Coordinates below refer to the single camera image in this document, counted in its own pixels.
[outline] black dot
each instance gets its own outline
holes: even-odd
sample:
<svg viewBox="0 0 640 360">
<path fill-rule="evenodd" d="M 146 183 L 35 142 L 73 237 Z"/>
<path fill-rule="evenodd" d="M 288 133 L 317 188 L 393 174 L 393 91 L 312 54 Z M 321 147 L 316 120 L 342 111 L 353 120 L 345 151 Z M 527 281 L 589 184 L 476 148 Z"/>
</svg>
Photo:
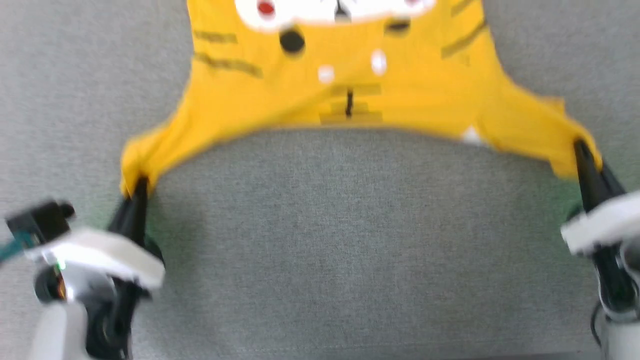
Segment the black dot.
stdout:
<svg viewBox="0 0 640 360">
<path fill-rule="evenodd" d="M 305 48 L 305 39 L 296 30 L 287 30 L 280 34 L 280 46 L 287 54 L 298 54 Z"/>
<path fill-rule="evenodd" d="M 406 33 L 409 27 L 411 27 L 410 20 L 393 20 L 387 24 L 385 32 L 395 34 Z"/>
</svg>

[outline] yellow t-shirt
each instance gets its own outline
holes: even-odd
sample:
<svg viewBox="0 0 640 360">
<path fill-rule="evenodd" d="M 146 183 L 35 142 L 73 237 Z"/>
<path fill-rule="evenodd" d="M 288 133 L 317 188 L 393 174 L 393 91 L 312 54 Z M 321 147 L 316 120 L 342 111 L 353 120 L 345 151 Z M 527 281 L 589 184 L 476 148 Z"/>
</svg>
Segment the yellow t-shirt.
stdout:
<svg viewBox="0 0 640 360">
<path fill-rule="evenodd" d="M 589 133 L 514 84 L 480 0 L 188 0 L 195 54 L 169 121 L 134 138 L 122 191 L 274 127 L 392 127 L 548 161 L 577 177 Z"/>
</svg>

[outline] gray carpet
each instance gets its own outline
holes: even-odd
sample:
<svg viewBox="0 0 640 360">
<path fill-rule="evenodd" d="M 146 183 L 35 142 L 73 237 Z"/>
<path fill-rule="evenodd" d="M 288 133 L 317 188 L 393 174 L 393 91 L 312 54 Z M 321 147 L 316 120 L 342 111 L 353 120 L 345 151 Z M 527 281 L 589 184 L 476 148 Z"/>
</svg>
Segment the gray carpet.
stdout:
<svg viewBox="0 0 640 360">
<path fill-rule="evenodd" d="M 640 3 L 487 1 L 506 70 L 564 95 L 640 185 Z M 182 0 L 0 0 L 0 213 L 53 195 L 104 225 L 126 139 L 189 74 Z M 546 164 L 397 131 L 261 133 L 166 176 L 150 230 L 168 275 L 138 359 L 443 359 L 593 352 L 593 271 Z M 0 351 L 21 359 L 33 267 L 0 273 Z"/>
</svg>

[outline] cable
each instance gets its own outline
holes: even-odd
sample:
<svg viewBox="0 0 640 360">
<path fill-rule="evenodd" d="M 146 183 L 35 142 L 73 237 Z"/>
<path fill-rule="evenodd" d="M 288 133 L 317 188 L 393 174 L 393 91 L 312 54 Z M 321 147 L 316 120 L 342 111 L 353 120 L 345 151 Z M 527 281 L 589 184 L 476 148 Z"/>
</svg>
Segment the cable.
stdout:
<svg viewBox="0 0 640 360">
<path fill-rule="evenodd" d="M 23 250 L 22 242 L 18 237 L 11 239 L 0 247 L 0 264 L 19 255 Z"/>
<path fill-rule="evenodd" d="M 596 320 L 598 320 L 598 315 L 601 311 L 602 304 L 598 301 L 591 313 L 591 335 L 593 335 L 593 339 L 596 341 L 596 344 L 598 344 L 598 347 L 602 347 L 602 342 L 600 341 L 600 335 L 598 335 L 598 331 L 596 330 Z"/>
</svg>

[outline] white bracket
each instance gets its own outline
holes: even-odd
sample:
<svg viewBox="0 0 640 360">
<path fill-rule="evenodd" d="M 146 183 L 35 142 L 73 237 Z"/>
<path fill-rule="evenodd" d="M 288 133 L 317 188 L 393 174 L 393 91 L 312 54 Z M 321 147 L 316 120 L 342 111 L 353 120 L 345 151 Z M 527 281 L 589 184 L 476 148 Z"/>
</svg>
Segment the white bracket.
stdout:
<svg viewBox="0 0 640 360">
<path fill-rule="evenodd" d="M 146 290 L 158 290 L 164 281 L 164 264 L 157 257 L 122 235 L 81 228 L 71 230 L 50 243 L 25 251 L 32 259 L 50 264 L 63 261 L 134 281 Z"/>
<path fill-rule="evenodd" d="M 603 202 L 588 214 L 563 224 L 560 232 L 573 255 L 592 254 L 597 245 L 613 245 L 640 236 L 640 191 Z"/>
</svg>

